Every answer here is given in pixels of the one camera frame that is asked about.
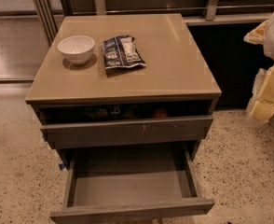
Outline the white gripper body with foam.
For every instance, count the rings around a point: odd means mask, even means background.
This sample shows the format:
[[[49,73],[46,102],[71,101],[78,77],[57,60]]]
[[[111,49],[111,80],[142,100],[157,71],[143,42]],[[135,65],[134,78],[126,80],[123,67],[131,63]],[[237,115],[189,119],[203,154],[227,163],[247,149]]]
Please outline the white gripper body with foam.
[[[262,45],[264,54],[274,60],[274,21],[266,20],[249,32],[243,40]],[[250,124],[266,124],[274,116],[274,64],[268,70],[260,68],[255,76],[252,98],[247,105]]]

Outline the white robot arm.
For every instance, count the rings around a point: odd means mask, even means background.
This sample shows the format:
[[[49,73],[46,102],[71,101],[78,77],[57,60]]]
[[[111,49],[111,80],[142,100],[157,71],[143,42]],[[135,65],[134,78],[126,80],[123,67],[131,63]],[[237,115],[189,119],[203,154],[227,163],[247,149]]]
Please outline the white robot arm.
[[[243,40],[254,45],[262,45],[264,54],[274,60],[274,12]],[[251,126],[268,123],[274,116],[274,64],[268,70],[259,69],[254,79],[252,94],[246,108],[247,122]]]

